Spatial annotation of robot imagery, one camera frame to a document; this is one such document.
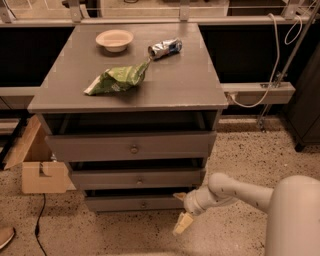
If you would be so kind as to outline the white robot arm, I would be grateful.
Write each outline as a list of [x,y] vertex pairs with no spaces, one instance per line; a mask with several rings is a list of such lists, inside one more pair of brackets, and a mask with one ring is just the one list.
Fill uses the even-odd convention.
[[183,202],[173,233],[188,228],[194,218],[212,207],[239,199],[267,214],[265,256],[320,256],[320,181],[295,175],[274,188],[237,181],[224,173],[189,193],[176,193]]

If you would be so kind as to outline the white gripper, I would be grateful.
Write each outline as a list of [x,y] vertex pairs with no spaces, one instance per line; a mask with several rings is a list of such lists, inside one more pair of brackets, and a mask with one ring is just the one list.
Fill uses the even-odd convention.
[[207,186],[192,190],[187,194],[185,192],[174,193],[173,196],[183,201],[187,211],[179,215],[173,229],[174,236],[182,234],[193,223],[193,216],[199,216],[209,208],[228,206],[237,201],[237,198],[232,196],[215,194]]

